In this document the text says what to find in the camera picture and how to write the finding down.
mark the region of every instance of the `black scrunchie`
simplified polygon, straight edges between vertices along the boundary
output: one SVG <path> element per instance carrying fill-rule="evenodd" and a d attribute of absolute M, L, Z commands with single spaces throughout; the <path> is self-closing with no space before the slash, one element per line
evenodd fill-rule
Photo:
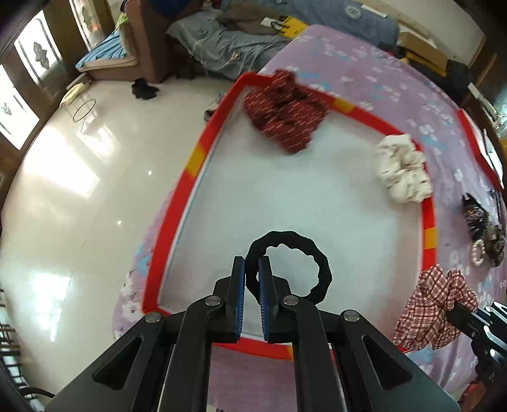
<path fill-rule="evenodd" d="M 325 294 L 328 292 L 331 284 L 332 276 L 329 269 L 328 258 L 315 245 L 312 239 L 303 237 L 296 232 L 269 232 L 262 238 L 257 239 L 250 246 L 245 259 L 246 287 L 254 296 L 259 304 L 261 298 L 259 296 L 259 281 L 257 273 L 259 272 L 259 259 L 266 254 L 268 247 L 278 247 L 280 244 L 286 245 L 291 249 L 299 249 L 305 255 L 313 256 L 313 260 L 318 265 L 318 283 L 310 293 L 305 296 L 313 304 L 322 302 Z"/>

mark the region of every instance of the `white tile floor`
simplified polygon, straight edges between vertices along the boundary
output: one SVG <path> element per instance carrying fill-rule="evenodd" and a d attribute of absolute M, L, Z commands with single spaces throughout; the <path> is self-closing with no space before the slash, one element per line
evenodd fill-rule
<path fill-rule="evenodd" d="M 0 285 L 32 385 L 58 392 L 113 342 L 132 258 L 230 85 L 172 79 L 143 101 L 96 82 L 86 131 L 60 109 L 29 149 L 2 211 Z"/>

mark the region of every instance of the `red plaid cloth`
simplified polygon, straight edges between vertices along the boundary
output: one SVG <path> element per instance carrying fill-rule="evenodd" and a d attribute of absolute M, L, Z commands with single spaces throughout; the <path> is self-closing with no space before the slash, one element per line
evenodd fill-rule
<path fill-rule="evenodd" d="M 479 305 L 477 294 L 467 287 L 460 270 L 445 275 L 442 267 L 435 265 L 422 272 L 396 325 L 393 343 L 416 351 L 429 343 L 433 349 L 451 343 L 461 333 L 445 317 L 455 301 L 470 311 Z"/>
<path fill-rule="evenodd" d="M 315 91 L 298 85 L 292 72 L 276 70 L 272 78 L 266 89 L 246 95 L 244 107 L 258 130 L 294 154 L 308 146 L 329 104 Z"/>

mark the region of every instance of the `red border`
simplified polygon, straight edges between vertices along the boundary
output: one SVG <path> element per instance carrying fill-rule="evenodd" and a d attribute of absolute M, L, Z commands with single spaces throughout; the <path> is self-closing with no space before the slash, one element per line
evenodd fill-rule
<path fill-rule="evenodd" d="M 148 270 L 148 276 L 146 279 L 146 287 L 144 290 L 144 296 L 142 300 L 143 312 L 157 311 L 167 314 L 166 311 L 162 310 L 158 306 L 158 294 L 162 285 L 164 276 L 165 266 L 167 258 L 171 251 L 171 246 L 175 240 L 176 232 L 178 229 L 179 222 L 185 211 L 185 207 L 191 195 L 194 184 L 197 181 L 198 173 L 201 170 L 204 158 L 208 156 L 209 151 L 220 133 L 220 130 L 227 119 L 228 114 L 236 104 L 236 100 L 242 93 L 245 87 L 256 87 L 266 88 L 271 84 L 271 78 L 254 73 L 245 73 L 234 83 L 229 92 L 222 99 L 219 107 L 211 117 L 210 121 L 204 128 L 204 131 L 196 145 L 194 153 L 189 160 L 189 163 L 183 170 L 176 189 L 172 195 L 171 202 L 166 211 L 164 221 L 160 227 L 157 241 L 155 243 L 153 254 L 150 260 L 150 267 Z M 376 131 L 384 134 L 403 134 L 394 126 L 390 125 L 381 118 L 368 113 L 367 111 L 355 107 L 354 105 L 342 100 L 335 99 L 330 95 L 321 93 L 322 98 L 329 101 L 333 110 L 341 112 L 342 114 L 357 120 L 364 125 L 375 129 Z M 415 142 L 418 150 L 421 150 L 420 146 Z M 197 153 L 204 155 L 203 159 L 200 159 Z M 435 219 L 433 212 L 433 197 L 425 199 L 421 204 L 421 220 L 422 220 L 422 269 L 425 270 L 430 266 L 433 266 L 436 262 L 436 245 L 426 249 L 426 229 L 434 228 Z M 292 360 L 292 348 L 286 345 L 270 345 L 266 342 L 240 338 L 237 344 L 224 344 L 220 345 L 229 349 L 237 350 L 240 352 L 265 356 L 274 359 Z"/>
<path fill-rule="evenodd" d="M 483 170 L 483 172 L 486 174 L 488 179 L 490 180 L 491 184 L 495 188 L 495 190 L 502 191 L 502 185 L 500 184 L 500 180 L 498 180 L 498 175 L 496 172 L 491 168 L 489 163 L 486 161 L 484 156 L 481 153 L 481 149 L 479 148 L 479 144 L 477 143 L 477 139 L 474 133 L 474 129 L 472 128 L 472 125 L 470 124 L 470 121 L 468 120 L 465 111 L 463 109 L 460 109 L 458 111 L 458 118 L 461 122 L 461 126 L 463 127 L 463 130 L 465 131 L 466 138 L 468 139 L 468 144 L 470 145 L 472 149 L 472 153 L 474 154 L 474 157 Z"/>

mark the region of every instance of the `metal bolt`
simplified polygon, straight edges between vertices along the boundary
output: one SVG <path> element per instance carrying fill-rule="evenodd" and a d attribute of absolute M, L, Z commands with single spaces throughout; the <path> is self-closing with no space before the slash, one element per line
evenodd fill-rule
<path fill-rule="evenodd" d="M 343 313 L 343 318 L 347 322 L 357 322 L 360 319 L 360 317 L 361 316 L 359 315 L 359 313 L 353 310 L 348 310 Z"/>
<path fill-rule="evenodd" d="M 206 298 L 206 304 L 208 306 L 218 306 L 220 303 L 222 303 L 220 296 L 210 295 Z"/>
<path fill-rule="evenodd" d="M 296 306 L 299 302 L 299 298 L 294 295 L 287 295 L 283 297 L 283 303 L 287 306 Z"/>
<path fill-rule="evenodd" d="M 157 323 L 160 319 L 162 319 L 162 315 L 158 312 L 150 312 L 144 317 L 148 323 Z"/>

